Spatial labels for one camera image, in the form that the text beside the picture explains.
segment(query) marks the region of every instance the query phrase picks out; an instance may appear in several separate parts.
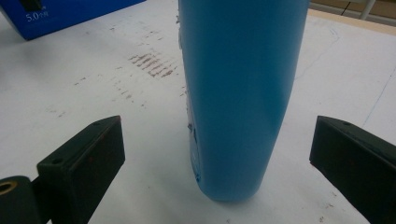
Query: blue bottle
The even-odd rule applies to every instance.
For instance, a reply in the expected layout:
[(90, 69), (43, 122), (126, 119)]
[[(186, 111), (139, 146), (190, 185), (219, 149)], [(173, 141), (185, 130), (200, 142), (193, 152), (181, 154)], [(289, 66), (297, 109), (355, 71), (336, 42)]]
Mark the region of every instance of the blue bottle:
[(259, 188), (288, 105), (308, 0), (179, 0), (191, 163), (201, 191)]

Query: screw hole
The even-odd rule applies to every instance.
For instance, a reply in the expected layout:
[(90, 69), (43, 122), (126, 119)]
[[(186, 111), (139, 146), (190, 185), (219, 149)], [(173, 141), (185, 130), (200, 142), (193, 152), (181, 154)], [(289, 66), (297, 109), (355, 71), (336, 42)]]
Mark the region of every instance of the screw hole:
[(52, 164), (59, 164), (59, 163), (61, 163), (61, 162), (63, 162), (63, 161), (64, 161), (64, 160), (58, 158), (58, 159), (53, 160), (53, 161), (52, 161)]
[(0, 195), (9, 193), (13, 189), (15, 189), (15, 187), (17, 187), (17, 185), (18, 184), (16, 181), (8, 181), (8, 182), (1, 183), (0, 184)]

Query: blue box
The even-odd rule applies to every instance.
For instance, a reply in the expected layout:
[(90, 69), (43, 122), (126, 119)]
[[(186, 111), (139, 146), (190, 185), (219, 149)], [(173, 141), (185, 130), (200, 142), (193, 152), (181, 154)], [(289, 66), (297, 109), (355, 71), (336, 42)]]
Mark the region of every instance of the blue box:
[(26, 40), (145, 0), (0, 0), (0, 9)]

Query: blue tube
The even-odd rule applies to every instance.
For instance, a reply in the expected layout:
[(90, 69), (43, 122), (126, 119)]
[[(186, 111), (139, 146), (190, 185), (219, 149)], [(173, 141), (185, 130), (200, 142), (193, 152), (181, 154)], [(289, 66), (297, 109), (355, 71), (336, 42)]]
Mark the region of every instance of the blue tube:
[(201, 191), (260, 187), (286, 112), (308, 0), (179, 0), (191, 163)]

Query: white table surface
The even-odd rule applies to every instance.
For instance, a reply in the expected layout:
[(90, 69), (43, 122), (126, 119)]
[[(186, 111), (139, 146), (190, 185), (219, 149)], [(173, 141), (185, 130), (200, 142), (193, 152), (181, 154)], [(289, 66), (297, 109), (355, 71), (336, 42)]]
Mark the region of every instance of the white table surface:
[(177, 0), (148, 0), (26, 42), (0, 16), (0, 178), (33, 180), (74, 134), (121, 115), (126, 162), (90, 223), (368, 223), (308, 157), (317, 115), (396, 145), (396, 36), (308, 16), (262, 186), (217, 203), (191, 169), (176, 21)]

